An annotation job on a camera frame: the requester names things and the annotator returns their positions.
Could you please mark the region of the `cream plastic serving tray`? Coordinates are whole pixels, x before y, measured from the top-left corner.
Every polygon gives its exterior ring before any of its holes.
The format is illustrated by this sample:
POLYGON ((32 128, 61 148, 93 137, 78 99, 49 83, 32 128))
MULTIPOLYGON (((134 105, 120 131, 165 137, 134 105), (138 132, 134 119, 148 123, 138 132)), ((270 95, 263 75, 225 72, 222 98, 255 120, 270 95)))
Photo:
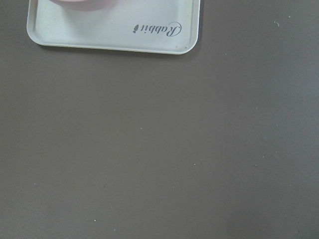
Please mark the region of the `cream plastic serving tray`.
POLYGON ((27 33, 44 46, 180 55, 197 42, 199 16, 198 0, 118 0, 94 11, 32 0, 27 33))

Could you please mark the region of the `pink bowl of ice cubes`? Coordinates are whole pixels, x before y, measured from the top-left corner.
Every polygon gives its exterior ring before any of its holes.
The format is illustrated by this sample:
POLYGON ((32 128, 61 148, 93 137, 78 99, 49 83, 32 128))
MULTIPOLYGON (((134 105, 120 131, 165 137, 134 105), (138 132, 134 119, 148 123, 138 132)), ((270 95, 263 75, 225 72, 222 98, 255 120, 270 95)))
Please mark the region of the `pink bowl of ice cubes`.
POLYGON ((94 11, 111 7, 117 4, 117 0, 52 0, 51 2, 72 10, 94 11))

